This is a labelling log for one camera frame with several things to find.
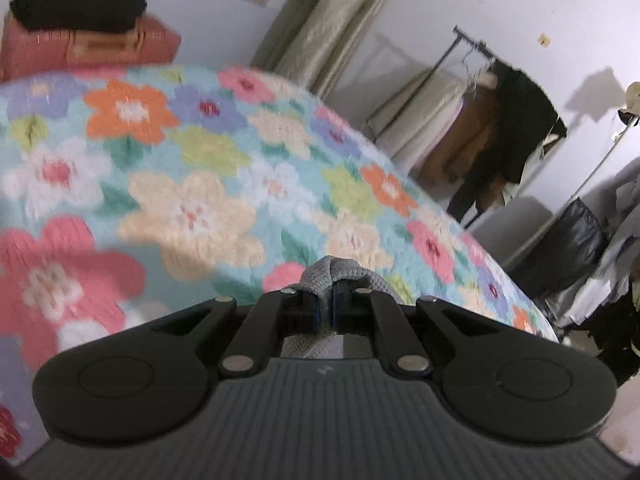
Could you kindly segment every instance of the clothing rack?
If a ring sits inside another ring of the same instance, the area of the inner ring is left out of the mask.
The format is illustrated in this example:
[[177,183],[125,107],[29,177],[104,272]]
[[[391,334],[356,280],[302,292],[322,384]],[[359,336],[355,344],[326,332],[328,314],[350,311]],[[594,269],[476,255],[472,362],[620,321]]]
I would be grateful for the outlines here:
[[[438,60],[438,62],[433,66],[430,72],[427,74],[427,77],[415,88],[409,98],[404,102],[404,104],[400,107],[400,109],[395,113],[395,115],[391,118],[389,123],[386,125],[385,130],[389,130],[396,121],[400,118],[400,116],[405,112],[405,110],[411,105],[411,102],[414,100],[414,97],[417,96],[420,91],[427,85],[427,83],[431,80],[431,78],[435,75],[438,69],[445,62],[447,57],[451,55],[454,49],[462,42],[468,43],[473,50],[479,52],[487,59],[497,59],[497,56],[487,48],[486,43],[484,41],[477,41],[470,37],[466,32],[461,30],[457,25],[453,28],[453,33],[456,35],[456,39],[453,40],[449,48],[445,51],[442,57]],[[376,110],[373,115],[376,115],[380,111],[380,108]]]

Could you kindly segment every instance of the bed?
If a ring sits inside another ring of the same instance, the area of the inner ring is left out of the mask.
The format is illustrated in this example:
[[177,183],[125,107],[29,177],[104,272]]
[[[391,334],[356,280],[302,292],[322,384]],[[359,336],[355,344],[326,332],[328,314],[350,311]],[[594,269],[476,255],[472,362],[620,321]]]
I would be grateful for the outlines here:
[[502,269],[368,140],[283,79],[167,66],[0,87],[0,456],[46,439],[57,352],[215,296],[253,303],[326,254],[553,339]]

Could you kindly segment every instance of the beige curtain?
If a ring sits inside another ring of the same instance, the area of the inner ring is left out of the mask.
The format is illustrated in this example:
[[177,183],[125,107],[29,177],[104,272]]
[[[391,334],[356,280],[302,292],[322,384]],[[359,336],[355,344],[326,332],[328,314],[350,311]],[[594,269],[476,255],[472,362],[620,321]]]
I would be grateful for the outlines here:
[[253,65],[324,98],[385,0],[291,0]]

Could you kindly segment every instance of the ribbed gray surface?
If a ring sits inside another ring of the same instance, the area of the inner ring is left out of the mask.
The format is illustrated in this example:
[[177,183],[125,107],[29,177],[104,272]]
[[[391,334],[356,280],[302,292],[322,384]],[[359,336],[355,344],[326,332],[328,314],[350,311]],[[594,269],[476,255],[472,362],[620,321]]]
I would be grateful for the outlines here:
[[127,449],[55,440],[30,480],[617,480],[630,467],[599,441],[524,449],[480,436],[424,383],[375,360],[271,360],[227,381],[189,424]]

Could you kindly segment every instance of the pink suitcase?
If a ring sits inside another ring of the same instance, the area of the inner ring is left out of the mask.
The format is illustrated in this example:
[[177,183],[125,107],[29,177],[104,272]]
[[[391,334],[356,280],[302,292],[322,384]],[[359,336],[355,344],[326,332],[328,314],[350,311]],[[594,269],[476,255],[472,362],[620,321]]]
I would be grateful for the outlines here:
[[29,32],[9,13],[4,22],[0,70],[2,80],[49,70],[99,66],[171,63],[180,35],[144,14],[127,34],[81,30]]

